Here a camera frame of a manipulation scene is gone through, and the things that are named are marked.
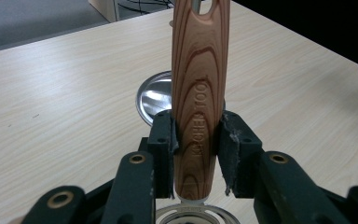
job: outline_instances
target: knife handle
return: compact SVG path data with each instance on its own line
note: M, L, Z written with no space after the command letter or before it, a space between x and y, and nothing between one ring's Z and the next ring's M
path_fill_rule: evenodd
M211 192L226 86L229 7L229 0L213 0L210 11L200 15L192 0L180 0L174 8L172 116L179 142L174 181L186 200L205 200Z

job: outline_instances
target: wooden handle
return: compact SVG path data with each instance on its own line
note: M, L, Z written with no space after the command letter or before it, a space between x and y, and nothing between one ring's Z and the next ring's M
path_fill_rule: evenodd
M172 115L179 142L174 177L181 198L202 200L211 192L223 112L230 1L213 0L204 15L191 3L176 1L173 15Z

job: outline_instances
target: wooden table surface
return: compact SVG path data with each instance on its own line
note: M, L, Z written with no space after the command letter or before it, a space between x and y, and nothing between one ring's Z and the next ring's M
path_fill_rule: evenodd
M150 128L135 94L171 70L171 19L165 10L0 51L0 223L58 186L97 188L137 150ZM342 196L358 185L358 64L232 3L226 101L265 150L291 155L318 185ZM224 190L216 165L207 203L257 223L253 200Z

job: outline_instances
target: gray carpet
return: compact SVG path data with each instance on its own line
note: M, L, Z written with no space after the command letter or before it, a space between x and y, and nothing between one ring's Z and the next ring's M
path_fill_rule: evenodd
M142 0L141 7L137 2L118 0L121 20L167 8L163 0ZM88 0L0 0L0 49L107 23Z

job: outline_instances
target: tool handle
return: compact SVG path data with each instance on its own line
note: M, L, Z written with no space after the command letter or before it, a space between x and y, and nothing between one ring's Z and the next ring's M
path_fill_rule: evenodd
M172 41L172 116L179 149L174 155L175 189L186 200L211 192L217 126L226 86L229 0L213 0L208 13L176 1Z

